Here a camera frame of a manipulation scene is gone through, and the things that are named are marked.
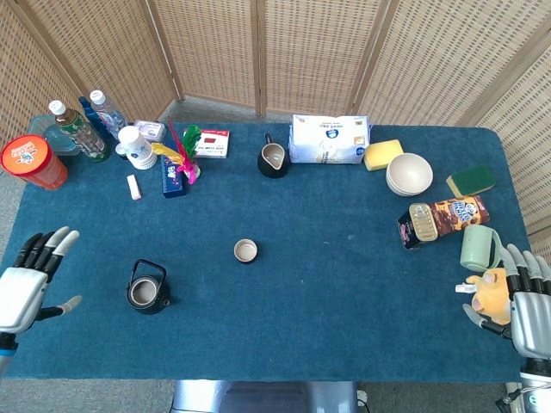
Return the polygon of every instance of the yellow sponge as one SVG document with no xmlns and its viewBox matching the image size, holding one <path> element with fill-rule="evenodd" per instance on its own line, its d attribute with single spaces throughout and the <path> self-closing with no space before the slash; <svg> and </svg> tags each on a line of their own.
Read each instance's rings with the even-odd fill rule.
<svg viewBox="0 0 551 413">
<path fill-rule="evenodd" d="M 365 150 L 363 162 L 368 170 L 382 170 L 386 168 L 390 161 L 398 155 L 404 153 L 402 145 L 397 139 L 388 140 L 386 142 L 377 142 L 369 144 Z"/>
</svg>

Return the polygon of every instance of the white bottle cap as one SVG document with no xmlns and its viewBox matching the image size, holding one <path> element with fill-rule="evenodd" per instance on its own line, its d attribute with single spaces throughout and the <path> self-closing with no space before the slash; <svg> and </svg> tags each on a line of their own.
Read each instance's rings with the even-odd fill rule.
<svg viewBox="0 0 551 413">
<path fill-rule="evenodd" d="M 50 112 L 55 115 L 64 114 L 67 110 L 62 101 L 51 101 L 48 108 L 50 109 Z"/>
<path fill-rule="evenodd" d="M 105 95 L 100 90 L 92 90 L 90 93 L 90 99 L 96 104 L 96 105 L 102 105 L 105 103 Z"/>
<path fill-rule="evenodd" d="M 118 136 L 123 145 L 128 145 L 139 139 L 139 129 L 136 126 L 124 126 Z"/>
</svg>

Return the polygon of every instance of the stuffed toy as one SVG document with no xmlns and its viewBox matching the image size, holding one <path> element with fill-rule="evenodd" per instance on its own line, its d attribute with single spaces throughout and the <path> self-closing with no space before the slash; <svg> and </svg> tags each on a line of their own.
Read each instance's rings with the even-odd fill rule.
<svg viewBox="0 0 551 413">
<path fill-rule="evenodd" d="M 466 279 L 467 284 L 476 286 L 471 303 L 474 310 L 501 325 L 511 322 L 511 302 L 505 279 L 505 268 L 488 269 L 481 277 L 471 275 Z"/>
</svg>

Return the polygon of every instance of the green mug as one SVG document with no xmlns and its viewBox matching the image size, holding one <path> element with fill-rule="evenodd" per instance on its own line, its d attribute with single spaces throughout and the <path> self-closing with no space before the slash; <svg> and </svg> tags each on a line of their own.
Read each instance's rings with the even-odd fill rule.
<svg viewBox="0 0 551 413">
<path fill-rule="evenodd" d="M 459 263 L 471 271 L 480 271 L 481 273 L 489 268 L 496 268 L 501 260 L 501 255 L 499 254 L 501 240 L 498 233 L 492 228 L 476 224 L 469 225 L 463 231 L 463 245 L 461 247 L 461 259 Z M 495 246 L 493 262 L 490 263 L 492 240 Z"/>
</svg>

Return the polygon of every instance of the metal base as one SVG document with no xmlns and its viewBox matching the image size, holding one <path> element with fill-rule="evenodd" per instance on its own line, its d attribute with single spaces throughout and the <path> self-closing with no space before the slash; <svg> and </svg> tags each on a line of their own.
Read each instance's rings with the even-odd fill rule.
<svg viewBox="0 0 551 413">
<path fill-rule="evenodd" d="M 351 381 L 178 380 L 170 413 L 357 413 Z"/>
</svg>

